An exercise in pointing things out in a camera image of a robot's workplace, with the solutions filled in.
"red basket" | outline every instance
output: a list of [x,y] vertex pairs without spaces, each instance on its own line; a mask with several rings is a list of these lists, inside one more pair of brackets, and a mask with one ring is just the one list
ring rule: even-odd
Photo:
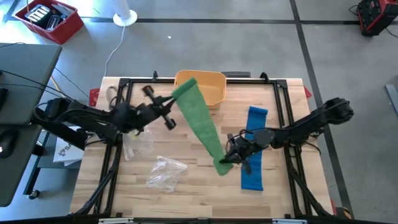
[[28,20],[25,19],[25,14],[27,14],[27,9],[24,7],[19,12],[15,14],[15,17],[22,21],[25,26],[27,26],[32,32],[36,32],[42,37],[45,37],[49,40],[54,41],[57,44],[65,43],[71,36],[73,36],[81,27],[83,27],[84,23],[80,19],[79,14],[77,14],[77,9],[69,6],[68,4],[58,2],[55,0],[35,0],[29,3],[29,9],[33,9],[36,5],[42,4],[49,9],[54,9],[51,4],[61,4],[65,7],[73,9],[74,12],[70,14],[64,21],[62,21],[53,31],[45,30],[35,24],[31,24]]

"green towel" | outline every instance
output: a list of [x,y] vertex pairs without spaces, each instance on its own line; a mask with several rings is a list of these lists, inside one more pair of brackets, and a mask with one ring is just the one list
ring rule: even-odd
[[217,173],[219,175],[227,174],[232,168],[232,164],[219,163],[224,158],[223,146],[218,138],[216,127],[210,118],[209,108],[199,90],[197,81],[194,78],[189,79],[174,90],[172,96],[192,131],[213,157]]

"blue towel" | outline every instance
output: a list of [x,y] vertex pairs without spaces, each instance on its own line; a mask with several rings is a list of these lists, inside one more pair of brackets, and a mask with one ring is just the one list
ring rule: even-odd
[[[250,106],[248,114],[248,122],[246,123],[246,129],[264,128],[266,126],[266,117],[268,111],[261,108]],[[246,133],[245,138],[252,140],[253,134]],[[251,173],[247,174],[242,168],[241,170],[241,185],[242,189],[248,190],[262,190],[261,180],[261,157],[262,151],[255,153],[248,157]]]

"gray floor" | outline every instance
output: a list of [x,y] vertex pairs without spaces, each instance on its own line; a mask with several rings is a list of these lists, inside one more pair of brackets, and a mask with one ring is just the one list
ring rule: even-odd
[[[292,20],[289,0],[127,0],[146,19],[278,19]],[[0,1],[0,17],[13,1]],[[85,17],[113,15],[109,1],[68,0]],[[357,0],[295,0],[301,20],[355,21],[348,8]],[[23,7],[21,1],[16,11]],[[104,63],[120,41],[122,28],[108,22],[89,22],[67,43],[57,64],[88,93],[98,88]],[[398,26],[390,26],[398,34]],[[336,96],[350,100],[354,118],[331,127],[353,213],[357,219],[398,221],[398,117],[384,89],[398,86],[398,39],[384,31],[366,38],[354,25],[303,25],[310,59],[323,101]],[[0,42],[43,43],[18,21],[0,27]],[[303,78],[312,90],[295,24],[137,23],[126,28],[122,47],[109,62],[108,76],[172,77],[181,69],[250,71],[258,76]],[[54,78],[63,91],[85,97],[59,73]],[[44,95],[42,101],[50,99]],[[310,99],[315,109],[315,102]],[[340,204],[326,144],[319,141],[330,195]],[[24,175],[21,185],[26,182]],[[46,170],[36,188],[42,198],[30,201],[21,186],[0,220],[47,217],[68,213],[77,173]],[[21,212],[21,207],[28,212]]]

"plastic bag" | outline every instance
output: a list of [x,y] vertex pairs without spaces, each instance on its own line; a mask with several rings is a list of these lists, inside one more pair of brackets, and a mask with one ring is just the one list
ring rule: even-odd
[[187,167],[188,166],[182,162],[158,156],[149,174],[147,185],[167,193],[173,192],[182,172],[186,170]]
[[149,129],[145,129],[138,136],[132,131],[123,134],[123,150],[126,161],[132,159],[134,153],[143,156],[149,155],[154,150],[152,132]]

